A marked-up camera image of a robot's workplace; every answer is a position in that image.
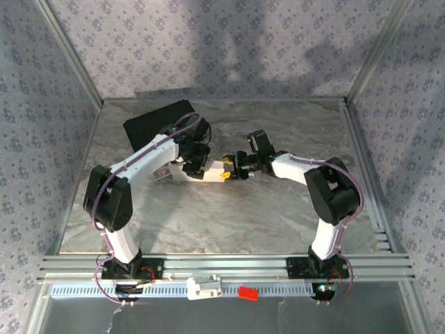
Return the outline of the white paper box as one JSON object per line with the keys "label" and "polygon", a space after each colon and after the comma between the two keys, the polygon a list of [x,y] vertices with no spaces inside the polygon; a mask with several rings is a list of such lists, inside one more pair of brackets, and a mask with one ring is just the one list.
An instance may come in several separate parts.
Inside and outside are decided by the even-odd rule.
{"label": "white paper box", "polygon": [[216,182],[223,183],[225,181],[222,174],[225,172],[224,163],[222,161],[207,160],[205,165],[200,168],[198,174],[192,175],[183,171],[184,163],[170,163],[168,170],[172,179],[176,182]]}

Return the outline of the black briefcase with chrome fittings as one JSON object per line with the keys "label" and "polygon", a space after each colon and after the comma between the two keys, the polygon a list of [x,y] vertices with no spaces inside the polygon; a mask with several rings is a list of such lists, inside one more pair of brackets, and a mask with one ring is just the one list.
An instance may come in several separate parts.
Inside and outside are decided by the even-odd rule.
{"label": "black briefcase with chrome fittings", "polygon": [[126,120],[123,127],[132,149],[136,152],[150,143],[162,128],[175,124],[182,116],[192,112],[194,109],[191,103],[188,100],[180,100]]}

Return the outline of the white plastic clip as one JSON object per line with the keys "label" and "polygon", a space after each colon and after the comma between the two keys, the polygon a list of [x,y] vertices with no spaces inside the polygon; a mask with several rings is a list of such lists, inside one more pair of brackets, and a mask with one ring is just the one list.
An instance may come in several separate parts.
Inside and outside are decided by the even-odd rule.
{"label": "white plastic clip", "polygon": [[187,299],[191,301],[214,299],[223,295],[221,277],[213,274],[188,278],[186,281]]}

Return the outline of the red plastic block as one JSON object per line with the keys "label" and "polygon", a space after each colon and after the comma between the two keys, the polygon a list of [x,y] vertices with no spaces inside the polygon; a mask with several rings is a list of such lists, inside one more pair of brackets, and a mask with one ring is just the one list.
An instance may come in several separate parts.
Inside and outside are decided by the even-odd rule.
{"label": "red plastic block", "polygon": [[238,297],[248,301],[258,301],[259,290],[253,287],[241,286],[238,289]]}

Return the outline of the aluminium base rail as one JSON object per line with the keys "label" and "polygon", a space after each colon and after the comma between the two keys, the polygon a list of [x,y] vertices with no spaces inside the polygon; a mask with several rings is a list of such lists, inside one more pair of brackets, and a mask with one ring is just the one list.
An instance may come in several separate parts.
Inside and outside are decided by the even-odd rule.
{"label": "aluminium base rail", "polygon": [[[39,280],[90,281],[100,254],[70,253],[44,257],[38,272]],[[161,260],[163,283],[182,283],[191,277],[220,276],[224,283],[284,282],[293,268],[286,263],[285,254],[148,254],[145,261]],[[346,256],[352,267],[349,274],[341,269],[323,278],[298,277],[299,281],[333,282],[403,282],[414,281],[415,274],[408,255],[397,253],[351,254]]]}

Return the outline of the aluminium side rail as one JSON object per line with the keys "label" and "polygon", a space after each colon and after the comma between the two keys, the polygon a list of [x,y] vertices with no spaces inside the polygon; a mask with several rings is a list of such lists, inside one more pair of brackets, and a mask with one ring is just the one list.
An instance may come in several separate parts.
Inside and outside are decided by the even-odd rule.
{"label": "aluminium side rail", "polygon": [[349,103],[347,99],[342,101],[342,107],[344,121],[360,172],[366,207],[371,217],[371,225],[375,231],[376,249],[380,253],[397,253],[399,251],[398,245],[387,220],[382,189],[369,153],[364,131],[359,122],[357,110],[354,104]]}

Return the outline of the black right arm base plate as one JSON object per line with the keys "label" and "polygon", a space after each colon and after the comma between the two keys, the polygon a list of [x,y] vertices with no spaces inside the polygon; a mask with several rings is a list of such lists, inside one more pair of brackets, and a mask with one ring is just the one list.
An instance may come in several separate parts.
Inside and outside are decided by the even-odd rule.
{"label": "black right arm base plate", "polygon": [[286,270],[290,279],[349,278],[350,272],[345,260],[337,255],[320,261],[315,257],[288,257]]}

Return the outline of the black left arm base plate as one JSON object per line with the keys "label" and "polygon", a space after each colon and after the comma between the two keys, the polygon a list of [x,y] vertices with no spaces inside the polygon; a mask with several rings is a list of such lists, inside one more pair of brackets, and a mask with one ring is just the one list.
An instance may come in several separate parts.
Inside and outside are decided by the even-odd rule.
{"label": "black left arm base plate", "polygon": [[154,280],[163,277],[164,259],[139,257],[125,264],[113,259],[104,264],[101,279],[104,280]]}

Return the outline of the aluminium frame post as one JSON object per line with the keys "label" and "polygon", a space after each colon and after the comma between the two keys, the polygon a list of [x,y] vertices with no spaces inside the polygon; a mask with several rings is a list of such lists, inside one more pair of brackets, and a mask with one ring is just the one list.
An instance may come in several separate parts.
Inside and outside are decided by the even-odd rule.
{"label": "aluminium frame post", "polygon": [[74,45],[70,41],[68,34],[61,21],[59,20],[53,6],[49,0],[33,0],[34,4],[37,6],[38,10],[42,14],[43,19],[47,23],[50,31],[53,33],[55,41],[61,48],[63,55],[70,64],[75,75],[83,86],[86,94],[88,95],[91,102],[95,105],[98,110],[102,109],[103,99],[98,93],[92,78],[90,77],[87,69],[81,62],[81,57],[76,52]]}
{"label": "aluminium frame post", "polygon": [[389,46],[391,39],[395,36],[398,27],[401,25],[408,10],[412,7],[414,0],[394,0],[381,29],[372,43],[369,52],[366,54],[364,63],[361,66],[348,94],[345,97],[346,106],[350,106],[357,101],[361,92],[368,83],[371,75],[376,69],[379,60],[382,58],[385,49]]}

